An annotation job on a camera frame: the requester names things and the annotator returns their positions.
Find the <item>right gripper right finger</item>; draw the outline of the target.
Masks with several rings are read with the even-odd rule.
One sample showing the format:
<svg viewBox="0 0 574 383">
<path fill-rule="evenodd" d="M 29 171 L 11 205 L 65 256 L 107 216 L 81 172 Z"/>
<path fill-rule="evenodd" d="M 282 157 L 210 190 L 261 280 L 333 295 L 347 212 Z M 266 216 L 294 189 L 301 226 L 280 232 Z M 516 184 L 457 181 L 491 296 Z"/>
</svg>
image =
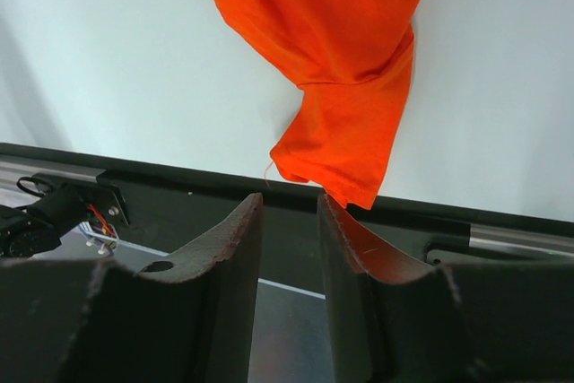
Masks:
<svg viewBox="0 0 574 383">
<path fill-rule="evenodd" d="M 570 382 L 573 241 L 478 224 L 414 257 L 317 202 L 339 382 Z"/>
</svg>

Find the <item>orange t shirt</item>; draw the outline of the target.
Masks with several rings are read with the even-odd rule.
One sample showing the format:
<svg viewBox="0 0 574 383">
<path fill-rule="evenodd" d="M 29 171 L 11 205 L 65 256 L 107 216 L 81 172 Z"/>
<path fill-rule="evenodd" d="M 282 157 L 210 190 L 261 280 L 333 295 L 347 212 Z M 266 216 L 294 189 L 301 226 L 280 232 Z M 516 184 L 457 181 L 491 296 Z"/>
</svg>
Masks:
<svg viewBox="0 0 574 383">
<path fill-rule="evenodd" d="M 214 0 L 222 18 L 303 93 L 270 152 L 280 175 L 370 209 L 413 70 L 421 0 Z"/>
</svg>

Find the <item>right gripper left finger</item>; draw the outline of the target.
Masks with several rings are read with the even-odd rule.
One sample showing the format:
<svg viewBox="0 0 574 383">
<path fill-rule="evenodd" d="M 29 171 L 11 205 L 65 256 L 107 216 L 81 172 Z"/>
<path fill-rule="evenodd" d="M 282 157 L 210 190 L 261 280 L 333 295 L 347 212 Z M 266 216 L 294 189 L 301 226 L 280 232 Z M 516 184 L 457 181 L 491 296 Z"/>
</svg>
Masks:
<svg viewBox="0 0 574 383">
<path fill-rule="evenodd" d="M 112 258 L 1 263 L 4 382 L 244 382 L 263 197 L 144 270 Z"/>
</svg>

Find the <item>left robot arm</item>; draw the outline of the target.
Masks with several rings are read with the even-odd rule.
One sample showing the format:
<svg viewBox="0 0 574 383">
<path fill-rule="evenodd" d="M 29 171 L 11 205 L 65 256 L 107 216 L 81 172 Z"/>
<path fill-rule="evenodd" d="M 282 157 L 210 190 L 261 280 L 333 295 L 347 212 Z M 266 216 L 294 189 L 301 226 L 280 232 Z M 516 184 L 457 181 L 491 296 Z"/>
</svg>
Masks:
<svg viewBox="0 0 574 383">
<path fill-rule="evenodd" d="M 55 250 L 73 231 L 98 248 L 113 254 L 118 230 L 130 226 L 119 189 L 88 180 L 47 174 L 22 176 L 17 193 L 35 200 L 29 204 L 1 205 L 1 256 L 29 258 Z"/>
</svg>

